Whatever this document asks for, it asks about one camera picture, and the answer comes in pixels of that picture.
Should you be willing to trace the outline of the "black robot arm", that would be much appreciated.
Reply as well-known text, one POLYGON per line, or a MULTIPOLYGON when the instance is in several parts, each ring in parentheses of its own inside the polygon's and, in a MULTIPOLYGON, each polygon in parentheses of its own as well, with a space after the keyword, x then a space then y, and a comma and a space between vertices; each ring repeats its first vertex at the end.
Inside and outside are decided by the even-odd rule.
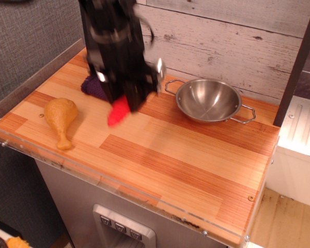
POLYGON ((130 111, 137 111, 151 92, 160 92, 164 61, 150 66, 144 59, 141 23, 136 1, 80 1, 84 16, 87 61, 109 101, 126 96, 130 111))

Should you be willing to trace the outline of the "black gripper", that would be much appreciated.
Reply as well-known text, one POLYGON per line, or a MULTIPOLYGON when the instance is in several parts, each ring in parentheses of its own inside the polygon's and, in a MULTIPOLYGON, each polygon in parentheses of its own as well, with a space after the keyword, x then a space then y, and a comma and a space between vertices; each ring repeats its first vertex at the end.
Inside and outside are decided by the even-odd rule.
POLYGON ((141 24, 148 25, 136 15, 117 18, 114 23, 104 15, 86 16, 91 74, 97 76, 109 103, 120 98, 125 87, 131 112, 138 111, 160 83, 160 70, 144 59, 141 24))

